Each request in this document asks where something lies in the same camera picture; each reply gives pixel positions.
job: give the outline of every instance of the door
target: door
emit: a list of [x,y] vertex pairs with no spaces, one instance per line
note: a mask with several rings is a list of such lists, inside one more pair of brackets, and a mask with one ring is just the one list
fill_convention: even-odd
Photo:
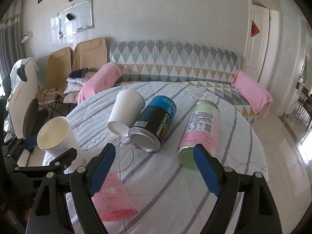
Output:
[[269,37],[269,9],[253,5],[253,21],[260,30],[252,38],[249,58],[245,64],[245,73],[258,82],[266,56],[266,46]]

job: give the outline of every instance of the paper cup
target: paper cup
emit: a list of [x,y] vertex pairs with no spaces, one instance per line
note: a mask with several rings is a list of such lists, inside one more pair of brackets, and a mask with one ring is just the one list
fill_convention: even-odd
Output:
[[112,171],[108,172],[101,190],[92,197],[92,201],[103,222],[126,219],[138,213],[128,191]]
[[133,90],[122,90],[116,96],[116,102],[107,123],[108,129],[118,136],[128,136],[145,107],[144,98]]
[[75,148],[77,157],[68,168],[75,170],[82,165],[83,153],[71,130],[71,123],[66,117],[56,117],[44,124],[38,133],[37,144],[40,149],[54,158],[70,148]]

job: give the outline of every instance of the pillow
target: pillow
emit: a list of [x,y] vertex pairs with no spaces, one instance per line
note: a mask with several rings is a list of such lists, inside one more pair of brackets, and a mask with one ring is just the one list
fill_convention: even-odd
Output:
[[65,104],[69,104],[69,103],[77,104],[78,103],[78,96],[79,96],[79,91],[68,93],[65,96],[63,103],[65,103]]
[[92,76],[94,76],[96,72],[87,72],[83,78],[67,78],[66,81],[73,83],[80,83],[81,85],[85,85]]
[[75,92],[75,91],[80,91],[81,88],[82,88],[82,85],[80,83],[68,82],[68,85],[64,91],[64,94],[68,94],[68,93]]

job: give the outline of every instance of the round table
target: round table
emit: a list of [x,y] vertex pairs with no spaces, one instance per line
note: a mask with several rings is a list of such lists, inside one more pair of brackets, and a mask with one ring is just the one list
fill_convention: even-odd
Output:
[[[160,151],[141,151],[127,137],[119,137],[108,130],[110,112],[117,93],[122,89],[139,92],[146,105],[156,95],[165,95],[174,100],[177,113]],[[84,164],[98,155],[108,142],[115,145],[116,159],[111,171],[117,172],[139,212],[125,220],[105,222],[109,233],[200,233],[216,197],[208,191],[198,171],[184,168],[179,163],[177,147],[192,106],[198,100],[204,99],[216,103],[220,110],[216,157],[221,164],[231,166],[238,173],[262,172],[268,180],[266,157],[249,123],[231,104],[202,87],[170,82],[122,83],[121,86],[88,98],[68,115],[78,144],[85,155]],[[51,160],[46,154],[44,164],[48,165]],[[83,233],[71,194],[66,197],[76,234]],[[228,233],[233,233],[235,229],[241,200],[240,193]]]

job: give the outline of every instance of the metal can bottom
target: metal can bottom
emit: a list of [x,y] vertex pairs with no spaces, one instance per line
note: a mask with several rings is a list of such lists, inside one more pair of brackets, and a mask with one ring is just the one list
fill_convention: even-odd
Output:
[[[177,158],[179,162],[188,169],[198,170],[198,167],[195,163],[193,157],[193,149],[194,146],[183,146],[179,149],[177,153]],[[214,155],[207,150],[210,156],[214,157]]]
[[143,151],[156,152],[160,150],[161,145],[158,138],[146,129],[130,128],[129,137],[131,142]]

